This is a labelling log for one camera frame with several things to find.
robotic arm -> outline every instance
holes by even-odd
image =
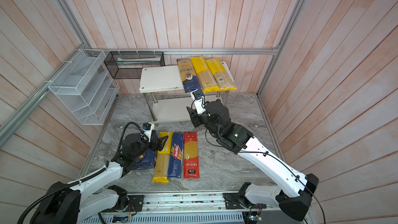
[[[219,99],[205,102],[201,90],[191,92],[191,97],[196,109],[187,107],[187,110],[194,127],[204,125],[222,147],[252,162],[278,185],[244,183],[238,193],[223,194],[226,202],[232,202],[236,209],[241,206],[250,208],[255,204],[279,205],[288,216],[302,221],[311,204],[318,178],[293,169],[264,147],[249,130],[231,122],[228,108]],[[123,140],[130,124],[134,124],[140,133],[129,134]],[[161,151],[166,139],[157,137],[153,124],[144,123],[143,127],[139,127],[134,122],[128,123],[115,157],[110,162],[79,180],[53,184],[46,195],[24,211],[18,223],[22,224],[29,211],[39,203],[31,224],[75,224],[105,209],[125,211],[128,207],[127,191],[121,187],[113,185],[99,194],[93,193],[130,172],[135,160],[146,151]]]

marble surface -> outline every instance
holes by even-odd
[[[165,97],[179,96],[159,95],[158,99]],[[231,93],[228,97],[227,107],[233,122],[249,129],[265,147],[275,153],[255,95]],[[150,112],[142,95],[119,97],[102,142],[90,165],[89,173],[102,167],[106,160],[113,157],[123,127],[127,122],[134,121],[142,125],[143,122],[150,120]],[[275,185],[251,162],[225,148],[209,145],[205,140],[203,126],[194,128],[190,121],[184,121],[159,124],[156,130],[157,132],[197,132],[200,179],[172,178],[169,183],[152,183],[154,169],[141,169],[132,170],[110,185],[116,184],[128,192],[239,190],[244,182],[252,182],[256,185]],[[136,127],[131,125],[126,130],[125,136],[137,132]],[[208,133],[207,139],[216,144],[215,139]]]

wooden wall panel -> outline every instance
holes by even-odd
[[[97,48],[275,47],[297,0],[67,0]],[[218,56],[236,92],[257,92],[268,56]],[[166,65],[172,58],[165,59]],[[118,80],[120,93],[138,93]]]
[[[308,0],[261,100],[286,161],[319,177],[327,223],[395,223],[398,0],[321,1]]]
[[[55,0],[0,0],[0,125],[80,44]],[[2,217],[15,223],[53,183],[76,179],[97,134],[50,94],[0,151]]]

white wire basket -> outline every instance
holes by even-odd
[[[82,124],[102,125],[119,91],[108,71],[95,74],[104,59],[102,50],[81,50],[49,85]]]

spaghetti package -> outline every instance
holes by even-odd
[[[186,93],[200,89],[198,77],[196,76],[190,59],[178,59],[178,68],[180,69],[180,76],[184,91]]]
[[[224,66],[220,62],[220,59],[208,59],[206,60],[206,63],[222,91],[236,90],[234,81],[232,81],[232,78],[225,70]]]
[[[167,172],[169,169],[169,161],[170,161],[170,147],[172,143],[172,137],[173,137],[173,132],[160,132],[159,137],[165,137],[169,136],[167,139],[163,150],[158,152],[158,156],[156,159],[156,165],[155,165],[155,172],[153,173],[153,179],[152,182],[157,182],[157,183],[168,183],[169,180],[167,180]]]
[[[217,85],[216,80],[214,80],[213,74],[210,72],[205,58],[203,56],[191,57],[191,61],[203,92],[210,93],[220,91],[220,87]]]
[[[196,132],[184,132],[184,178],[199,178]]]
[[[170,164],[167,177],[181,177],[182,154],[184,147],[184,133],[173,132]]]

